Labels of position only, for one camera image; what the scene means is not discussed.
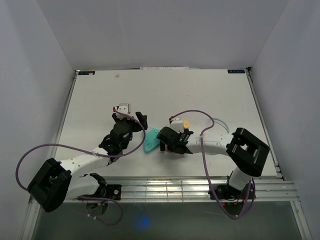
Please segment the yellow plug adapter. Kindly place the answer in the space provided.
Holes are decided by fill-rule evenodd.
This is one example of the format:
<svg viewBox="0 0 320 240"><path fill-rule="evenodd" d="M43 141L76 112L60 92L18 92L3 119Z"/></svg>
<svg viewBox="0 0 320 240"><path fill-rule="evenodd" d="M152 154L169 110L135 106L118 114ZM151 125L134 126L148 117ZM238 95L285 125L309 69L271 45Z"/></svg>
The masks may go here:
<svg viewBox="0 0 320 240"><path fill-rule="evenodd" d="M183 128L184 128L184 129L189 129L189 128L190 128L190 123L189 123L188 120L184 120L184 121L183 121Z"/></svg>

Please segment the teal triangular power strip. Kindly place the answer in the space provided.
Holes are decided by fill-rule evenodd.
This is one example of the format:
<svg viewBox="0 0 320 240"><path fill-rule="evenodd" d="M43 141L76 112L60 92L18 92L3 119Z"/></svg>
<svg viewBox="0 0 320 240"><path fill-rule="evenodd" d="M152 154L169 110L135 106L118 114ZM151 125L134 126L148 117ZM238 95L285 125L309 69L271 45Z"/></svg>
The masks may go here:
<svg viewBox="0 0 320 240"><path fill-rule="evenodd" d="M143 149L145 153L150 153L160 145L160 140L157 138L159 132L159 129L153 127L146 131L146 136L143 143Z"/></svg>

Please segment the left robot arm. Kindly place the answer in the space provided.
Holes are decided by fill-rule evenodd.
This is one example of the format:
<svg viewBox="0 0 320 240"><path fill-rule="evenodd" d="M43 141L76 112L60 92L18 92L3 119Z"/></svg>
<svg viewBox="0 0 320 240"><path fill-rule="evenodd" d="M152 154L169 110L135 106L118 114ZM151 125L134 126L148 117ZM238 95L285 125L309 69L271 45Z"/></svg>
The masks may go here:
<svg viewBox="0 0 320 240"><path fill-rule="evenodd" d="M115 124L98 147L93 151L82 150L83 154L78 157L61 161L54 158L46 160L29 183L27 191L47 213L57 209L66 199L72 181L95 169L115 163L143 144L141 142L133 150L123 153L132 140L133 133L142 131L143 139L146 138L148 117L139 111L135 115L137 118L115 109L112 114Z"/></svg>

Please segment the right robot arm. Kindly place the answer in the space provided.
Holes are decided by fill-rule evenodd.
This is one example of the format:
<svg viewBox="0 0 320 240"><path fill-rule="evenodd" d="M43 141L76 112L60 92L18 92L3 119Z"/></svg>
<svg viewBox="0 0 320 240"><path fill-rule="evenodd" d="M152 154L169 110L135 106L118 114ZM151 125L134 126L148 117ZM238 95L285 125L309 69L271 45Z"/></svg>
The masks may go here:
<svg viewBox="0 0 320 240"><path fill-rule="evenodd" d="M228 179L225 191L232 199L244 193L251 178L262 175L270 152L267 144L242 127L233 133L205 135L190 130L178 133L166 126L156 137L161 151L167 149L180 155L204 153L229 156L236 168Z"/></svg>

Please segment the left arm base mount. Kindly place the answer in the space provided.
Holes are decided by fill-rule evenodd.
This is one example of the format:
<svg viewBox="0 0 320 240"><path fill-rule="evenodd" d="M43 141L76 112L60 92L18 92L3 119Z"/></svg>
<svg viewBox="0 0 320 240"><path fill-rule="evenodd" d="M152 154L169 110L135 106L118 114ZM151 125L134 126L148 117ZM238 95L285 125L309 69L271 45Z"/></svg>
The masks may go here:
<svg viewBox="0 0 320 240"><path fill-rule="evenodd" d="M77 199L83 198L107 198L112 200L120 200L122 194L122 185L121 184L107 184L100 185L97 190L95 190L92 194L84 194L78 196Z"/></svg>

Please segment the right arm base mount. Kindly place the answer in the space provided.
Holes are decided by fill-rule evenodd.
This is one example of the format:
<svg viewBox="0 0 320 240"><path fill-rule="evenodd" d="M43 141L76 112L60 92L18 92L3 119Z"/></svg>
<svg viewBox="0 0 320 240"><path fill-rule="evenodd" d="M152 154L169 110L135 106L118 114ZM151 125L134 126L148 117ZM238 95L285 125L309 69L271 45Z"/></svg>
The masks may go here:
<svg viewBox="0 0 320 240"><path fill-rule="evenodd" d="M243 190L237 190L235 188L230 187L227 184L213 185L213 189L217 198L219 200L228 200L228 201L244 200L247 196L248 187L250 187L248 199L252 200L253 198L256 197L252 184L247 183L243 188Z"/></svg>

